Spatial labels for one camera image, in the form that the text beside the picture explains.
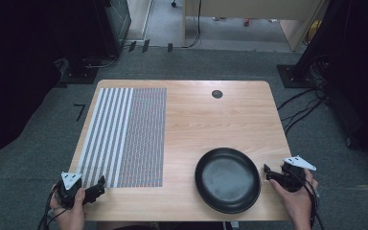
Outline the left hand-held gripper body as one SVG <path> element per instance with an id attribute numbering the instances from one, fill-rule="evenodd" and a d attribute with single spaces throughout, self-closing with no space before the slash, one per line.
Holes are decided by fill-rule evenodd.
<path id="1" fill-rule="evenodd" d="M 79 172 L 62 172 L 61 180 L 57 184 L 57 195 L 60 204 L 65 209 L 74 205 L 75 195 L 81 187 L 81 174 Z"/>

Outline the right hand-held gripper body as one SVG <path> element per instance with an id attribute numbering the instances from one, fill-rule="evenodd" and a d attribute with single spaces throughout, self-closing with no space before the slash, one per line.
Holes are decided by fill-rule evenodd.
<path id="1" fill-rule="evenodd" d="M 292 193 L 303 187 L 303 181 L 306 179 L 305 169 L 317 170 L 313 164 L 299 155 L 285 158 L 281 169 L 283 176 L 286 178 L 286 182 L 282 186 Z"/>

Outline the black round plate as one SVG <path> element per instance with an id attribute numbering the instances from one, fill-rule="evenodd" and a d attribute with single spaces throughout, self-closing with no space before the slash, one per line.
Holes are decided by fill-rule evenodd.
<path id="1" fill-rule="evenodd" d="M 259 171 L 247 155 L 237 149 L 217 148 L 198 160 L 195 187 L 213 209 L 239 214 L 256 203 L 262 185 Z"/>

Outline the person's right hand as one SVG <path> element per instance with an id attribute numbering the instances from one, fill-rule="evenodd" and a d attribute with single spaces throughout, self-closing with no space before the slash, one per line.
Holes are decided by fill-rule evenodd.
<path id="1" fill-rule="evenodd" d="M 283 200 L 292 224 L 296 221 L 311 223 L 311 197 L 305 188 L 290 193 L 273 179 L 270 179 L 269 183 Z"/>

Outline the person's left hand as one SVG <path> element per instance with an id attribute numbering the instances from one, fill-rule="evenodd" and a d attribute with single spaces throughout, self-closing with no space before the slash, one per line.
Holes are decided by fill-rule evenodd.
<path id="1" fill-rule="evenodd" d="M 60 226 L 71 225 L 71 224 L 83 224 L 85 223 L 85 208 L 82 202 L 85 198 L 85 189 L 79 188 L 75 195 L 74 206 L 72 209 L 67 210 L 63 208 L 57 200 L 58 193 L 54 192 L 50 201 L 50 208 L 53 210 L 55 222 L 58 228 Z"/>

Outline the striped woven placemat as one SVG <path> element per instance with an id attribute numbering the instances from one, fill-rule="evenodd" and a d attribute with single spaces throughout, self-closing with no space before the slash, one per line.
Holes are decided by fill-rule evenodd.
<path id="1" fill-rule="evenodd" d="M 165 88 L 102 88 L 77 166 L 82 185 L 161 187 L 166 111 Z"/>

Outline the black angled floor tape mark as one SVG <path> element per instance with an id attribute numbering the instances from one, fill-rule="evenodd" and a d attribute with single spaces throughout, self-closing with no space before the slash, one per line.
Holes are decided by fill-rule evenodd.
<path id="1" fill-rule="evenodd" d="M 78 122 L 81 119 L 81 116 L 82 116 L 83 111 L 85 110 L 86 104 L 74 103 L 73 106 L 78 107 L 80 109 L 80 112 L 79 112 L 78 117 L 76 119 L 76 122 Z"/>

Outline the black metal stand base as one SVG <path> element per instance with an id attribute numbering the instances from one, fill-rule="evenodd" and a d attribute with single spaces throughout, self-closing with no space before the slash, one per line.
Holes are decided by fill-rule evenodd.
<path id="1" fill-rule="evenodd" d="M 277 70 L 284 88 L 315 88 L 316 84 L 309 70 L 301 70 L 296 65 L 278 64 Z"/>
<path id="2" fill-rule="evenodd" d="M 98 73 L 98 68 L 91 66 L 73 68 L 71 63 L 63 58 L 59 67 L 61 78 L 60 83 L 65 84 L 92 84 Z"/>

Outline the dark curtain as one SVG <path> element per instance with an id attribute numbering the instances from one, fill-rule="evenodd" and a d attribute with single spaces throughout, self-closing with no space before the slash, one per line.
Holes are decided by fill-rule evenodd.
<path id="1" fill-rule="evenodd" d="M 348 132 L 358 146 L 368 150 L 368 0 L 348 0 L 342 39 L 326 79 L 348 107 Z"/>
<path id="2" fill-rule="evenodd" d="M 0 0 L 0 150 L 60 80 L 56 60 L 84 71 L 81 31 L 93 15 L 93 0 Z"/>

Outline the black stand column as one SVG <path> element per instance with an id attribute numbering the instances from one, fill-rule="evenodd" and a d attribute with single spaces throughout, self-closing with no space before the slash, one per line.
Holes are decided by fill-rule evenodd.
<path id="1" fill-rule="evenodd" d="M 348 5 L 349 0 L 331 0 L 318 31 L 295 64 L 298 68 L 306 71 L 315 62 L 327 60 L 342 43 Z"/>

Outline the dark glass-front cabinet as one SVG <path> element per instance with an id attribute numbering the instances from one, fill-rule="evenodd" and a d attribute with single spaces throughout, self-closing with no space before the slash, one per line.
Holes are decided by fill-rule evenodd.
<path id="1" fill-rule="evenodd" d="M 116 46 L 116 54 L 119 55 L 131 24 L 127 0 L 103 0 L 103 2 L 113 36 L 112 41 Z"/>

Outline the light wooden cabinet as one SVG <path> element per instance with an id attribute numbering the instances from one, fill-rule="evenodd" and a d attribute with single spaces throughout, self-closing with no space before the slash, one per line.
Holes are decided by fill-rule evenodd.
<path id="1" fill-rule="evenodd" d="M 278 19 L 291 51 L 296 51 L 326 0 L 183 0 L 182 44 L 190 16 Z"/>

